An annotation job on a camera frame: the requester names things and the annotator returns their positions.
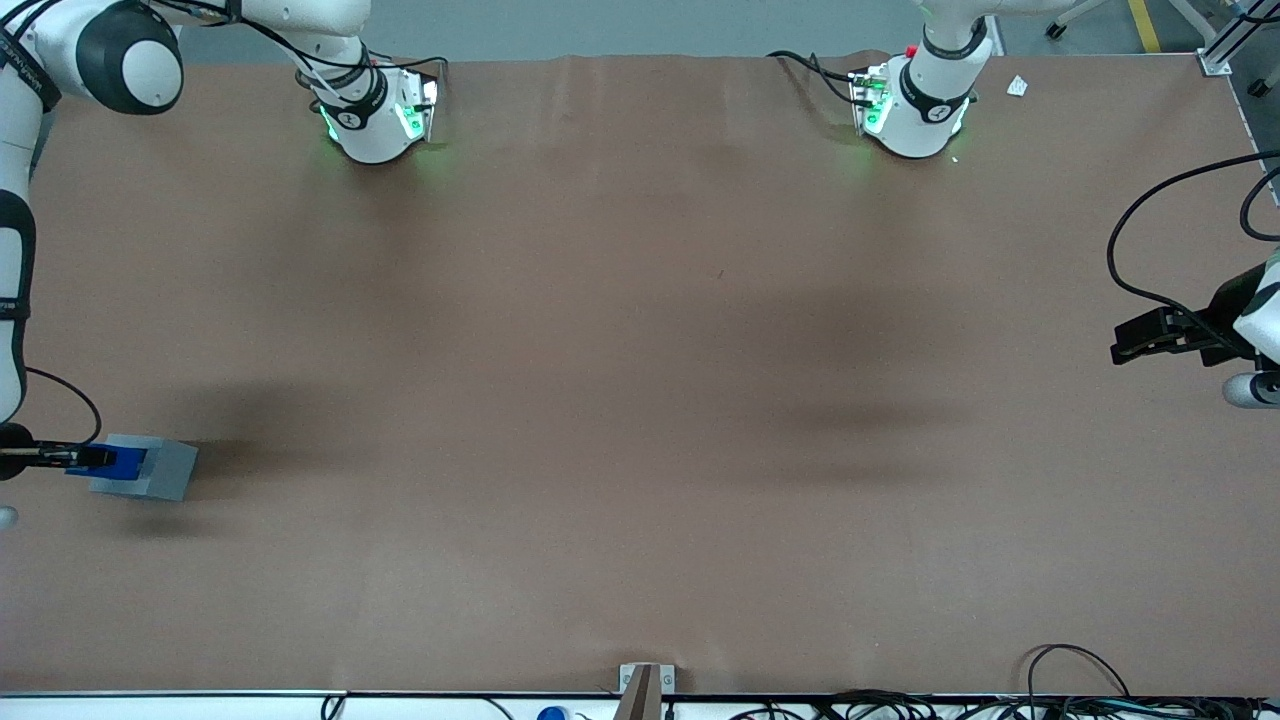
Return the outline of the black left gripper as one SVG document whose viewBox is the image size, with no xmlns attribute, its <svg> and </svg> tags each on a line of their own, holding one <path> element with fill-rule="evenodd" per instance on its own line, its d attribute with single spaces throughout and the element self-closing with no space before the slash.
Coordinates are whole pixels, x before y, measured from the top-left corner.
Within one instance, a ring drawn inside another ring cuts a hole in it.
<svg viewBox="0 0 1280 720">
<path fill-rule="evenodd" d="M 1155 307 L 1116 327 L 1112 364 L 1121 366 L 1139 357 L 1198 351 L 1202 366 L 1219 366 L 1235 360 L 1256 364 L 1256 348 L 1233 325 L 1254 297 L 1263 274 L 1265 265 L 1256 265 L 1225 281 L 1216 288 L 1207 307 L 1198 311 L 1199 318 L 1222 340 L 1210 340 L 1202 348 L 1204 338 L 1193 313 Z"/>
</svg>

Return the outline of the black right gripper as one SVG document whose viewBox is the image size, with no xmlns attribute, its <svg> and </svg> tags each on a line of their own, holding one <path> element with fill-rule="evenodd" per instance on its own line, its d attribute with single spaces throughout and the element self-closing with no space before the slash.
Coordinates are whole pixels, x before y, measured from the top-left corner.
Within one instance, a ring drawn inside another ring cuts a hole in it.
<svg viewBox="0 0 1280 720">
<path fill-rule="evenodd" d="M 1 424 L 1 477 L 10 480 L 33 464 L 64 471 L 97 471 L 115 464 L 116 451 L 110 446 L 41 446 L 36 447 L 31 432 L 17 423 Z"/>
</svg>

